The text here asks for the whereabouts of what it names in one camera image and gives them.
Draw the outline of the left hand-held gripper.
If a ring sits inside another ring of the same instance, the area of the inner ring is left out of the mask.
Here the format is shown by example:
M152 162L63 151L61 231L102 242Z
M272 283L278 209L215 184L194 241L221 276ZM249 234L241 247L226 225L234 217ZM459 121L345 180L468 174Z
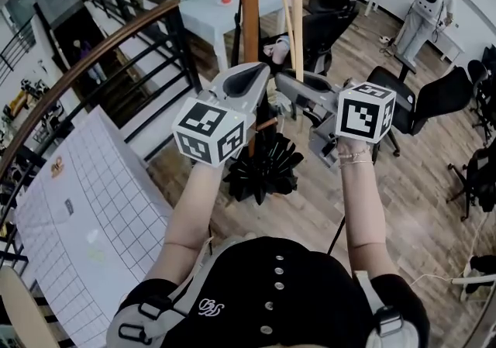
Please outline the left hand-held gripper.
M181 154L213 167L237 156L247 143L269 77L265 63L240 64L219 74L216 86L187 99L172 123Z

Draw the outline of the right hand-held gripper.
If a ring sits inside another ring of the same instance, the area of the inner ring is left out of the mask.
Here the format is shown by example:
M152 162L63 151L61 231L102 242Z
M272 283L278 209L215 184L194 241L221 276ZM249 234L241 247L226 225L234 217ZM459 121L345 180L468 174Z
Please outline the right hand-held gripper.
M396 92L370 82L351 81L345 88L334 89L326 77L304 72L303 84L288 74L275 76L277 90L317 124L309 133L309 149L327 167L338 160L337 141L340 137L362 140L373 146L377 158L381 140L389 133ZM325 94L314 91L328 91Z

